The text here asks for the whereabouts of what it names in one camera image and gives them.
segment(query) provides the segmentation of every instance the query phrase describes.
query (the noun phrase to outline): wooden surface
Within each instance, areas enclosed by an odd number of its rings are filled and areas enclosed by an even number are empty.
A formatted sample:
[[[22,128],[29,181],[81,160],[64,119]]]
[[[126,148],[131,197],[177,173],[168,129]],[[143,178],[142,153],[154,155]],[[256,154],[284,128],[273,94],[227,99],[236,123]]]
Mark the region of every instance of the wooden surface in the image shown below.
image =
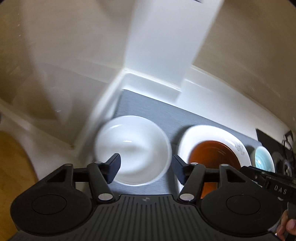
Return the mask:
[[[17,230],[10,217],[11,202],[37,182],[31,162],[20,144],[0,131],[0,241]]]
[[[288,0],[225,0],[194,65],[295,130],[295,26]]]

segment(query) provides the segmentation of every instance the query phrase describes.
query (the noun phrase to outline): white plate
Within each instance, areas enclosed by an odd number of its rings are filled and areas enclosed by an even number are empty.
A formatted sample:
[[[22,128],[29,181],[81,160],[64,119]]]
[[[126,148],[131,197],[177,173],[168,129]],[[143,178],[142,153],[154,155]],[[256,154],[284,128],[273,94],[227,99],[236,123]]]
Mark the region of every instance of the white plate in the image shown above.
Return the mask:
[[[242,166],[251,166],[250,157],[243,143],[229,132],[215,126],[192,126],[181,138],[178,155],[182,160],[188,163],[188,159],[192,150],[201,142],[218,141],[228,146]],[[184,186],[178,181],[178,190],[182,190]]]
[[[160,179],[168,170],[172,149],[163,130],[150,120],[127,115],[106,123],[95,141],[97,161],[106,162],[114,153],[121,167],[114,181],[141,186]]]

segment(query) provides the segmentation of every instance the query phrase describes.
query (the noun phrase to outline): finger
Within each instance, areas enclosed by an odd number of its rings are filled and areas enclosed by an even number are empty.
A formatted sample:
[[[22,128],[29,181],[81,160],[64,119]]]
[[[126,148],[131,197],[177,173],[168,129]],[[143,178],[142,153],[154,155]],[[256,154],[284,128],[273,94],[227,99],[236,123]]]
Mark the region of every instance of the finger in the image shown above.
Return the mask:
[[[285,230],[286,229],[283,226],[279,226],[277,229],[276,235],[281,241],[285,241],[285,237],[284,237]]]
[[[290,220],[287,222],[286,230],[287,230],[290,234],[292,234],[292,235],[296,235],[296,220],[295,220],[295,219],[290,219]]]
[[[283,215],[281,216],[281,225],[285,227],[287,225],[289,218],[288,218],[288,210],[285,210],[283,212]]]

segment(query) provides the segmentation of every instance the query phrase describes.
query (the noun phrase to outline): printed design on plate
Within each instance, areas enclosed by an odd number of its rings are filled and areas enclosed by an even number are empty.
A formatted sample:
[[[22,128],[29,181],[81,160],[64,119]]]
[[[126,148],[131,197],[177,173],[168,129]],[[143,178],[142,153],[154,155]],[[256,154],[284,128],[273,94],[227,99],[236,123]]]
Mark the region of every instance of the printed design on plate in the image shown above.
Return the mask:
[[[236,149],[241,153],[241,155],[244,155],[244,146],[240,143],[235,144]]]

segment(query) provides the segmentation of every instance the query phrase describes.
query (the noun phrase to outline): black device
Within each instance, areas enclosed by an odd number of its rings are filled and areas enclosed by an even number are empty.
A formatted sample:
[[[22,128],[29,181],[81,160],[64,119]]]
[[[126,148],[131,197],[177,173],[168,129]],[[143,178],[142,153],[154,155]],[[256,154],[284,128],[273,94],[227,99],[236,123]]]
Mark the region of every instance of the black device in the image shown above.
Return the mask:
[[[108,184],[120,168],[119,154],[86,168],[65,164],[13,201],[19,231],[11,241],[278,240],[270,232],[281,216],[277,195],[227,164],[207,169],[174,155],[171,165],[184,184],[178,197],[116,198]],[[75,182],[89,182],[92,198]],[[205,182],[218,182],[218,189],[200,199]]]

